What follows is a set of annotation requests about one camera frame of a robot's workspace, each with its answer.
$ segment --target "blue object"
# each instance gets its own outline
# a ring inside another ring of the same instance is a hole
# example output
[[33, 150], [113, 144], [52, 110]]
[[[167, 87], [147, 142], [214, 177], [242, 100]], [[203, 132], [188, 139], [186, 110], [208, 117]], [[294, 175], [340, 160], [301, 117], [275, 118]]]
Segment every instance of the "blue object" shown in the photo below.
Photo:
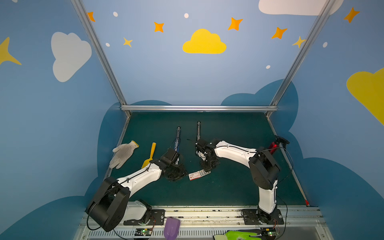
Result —
[[164, 237], [167, 240], [175, 240], [179, 234], [180, 220], [176, 218], [167, 218], [164, 228]]

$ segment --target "white work glove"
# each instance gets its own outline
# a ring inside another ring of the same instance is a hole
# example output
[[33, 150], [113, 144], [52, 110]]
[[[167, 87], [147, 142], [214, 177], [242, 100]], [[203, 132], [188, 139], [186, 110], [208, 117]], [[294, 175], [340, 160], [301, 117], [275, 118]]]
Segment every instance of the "white work glove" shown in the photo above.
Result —
[[138, 147], [139, 145], [135, 141], [115, 147], [112, 151], [116, 154], [109, 162], [109, 168], [116, 167], [116, 169], [119, 169], [132, 156], [133, 150]]

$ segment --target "white cloud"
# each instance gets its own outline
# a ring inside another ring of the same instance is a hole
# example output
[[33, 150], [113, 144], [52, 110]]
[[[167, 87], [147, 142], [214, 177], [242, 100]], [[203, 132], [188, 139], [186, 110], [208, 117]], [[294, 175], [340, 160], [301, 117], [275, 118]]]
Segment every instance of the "white cloud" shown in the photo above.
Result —
[[[290, 14], [317, 16], [326, 0], [260, 0], [259, 9], [266, 14]], [[343, 0], [336, 0], [331, 14], [336, 12]]]
[[56, 32], [52, 35], [51, 47], [56, 60], [53, 74], [60, 82], [68, 81], [91, 57], [91, 45], [76, 34]]

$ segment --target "yellow scoop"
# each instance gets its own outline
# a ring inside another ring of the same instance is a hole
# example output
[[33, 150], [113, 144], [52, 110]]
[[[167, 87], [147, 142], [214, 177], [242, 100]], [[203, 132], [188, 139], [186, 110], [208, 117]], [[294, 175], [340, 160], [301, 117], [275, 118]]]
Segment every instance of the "yellow scoop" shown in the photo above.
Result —
[[153, 142], [153, 143], [152, 143], [152, 148], [151, 148], [151, 155], [149, 156], [149, 159], [147, 159], [147, 160], [144, 161], [143, 166], [141, 167], [141, 169], [145, 168], [145, 167], [149, 164], [149, 161], [152, 160], [152, 158], [153, 158], [153, 153], [155, 152], [155, 147], [156, 147], [156, 143]]

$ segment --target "yellow cloud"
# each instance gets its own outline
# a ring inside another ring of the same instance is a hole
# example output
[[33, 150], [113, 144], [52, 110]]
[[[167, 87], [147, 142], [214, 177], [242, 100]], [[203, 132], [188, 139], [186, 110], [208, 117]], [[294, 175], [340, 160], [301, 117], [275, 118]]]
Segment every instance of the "yellow cloud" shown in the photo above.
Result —
[[374, 74], [353, 74], [347, 80], [347, 88], [384, 125], [384, 68]]
[[183, 45], [183, 51], [186, 53], [223, 53], [227, 46], [222, 43], [219, 35], [210, 33], [207, 29], [199, 29], [193, 33], [191, 40]]

